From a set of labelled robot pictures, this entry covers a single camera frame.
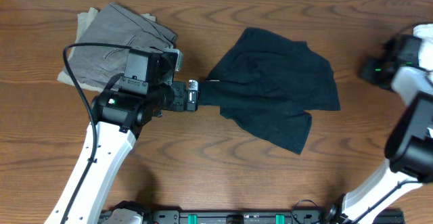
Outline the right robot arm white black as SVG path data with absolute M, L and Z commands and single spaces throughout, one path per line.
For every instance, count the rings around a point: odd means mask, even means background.
M 358 188 L 321 215 L 321 223 L 404 223 L 390 205 L 432 183 L 432 71 L 421 65 L 423 40 L 394 35 L 384 55 L 365 64 L 364 79 L 397 93 L 407 108 L 392 130 L 384 161 Z

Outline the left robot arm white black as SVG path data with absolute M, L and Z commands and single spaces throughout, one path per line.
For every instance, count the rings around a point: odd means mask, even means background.
M 198 82 L 174 80 L 183 54 L 178 49 L 126 46 L 124 72 L 115 74 L 92 102 L 82 98 L 90 123 L 73 172 L 47 223 L 146 223 L 130 202 L 103 212 L 117 172 L 145 124 L 163 111 L 195 112 Z

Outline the black t-shirt white logo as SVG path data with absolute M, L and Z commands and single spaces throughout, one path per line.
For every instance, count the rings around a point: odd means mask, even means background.
M 251 135 L 300 154 L 312 110 L 338 111 L 330 62 L 302 41 L 246 28 L 199 85 L 201 106 L 217 106 Z

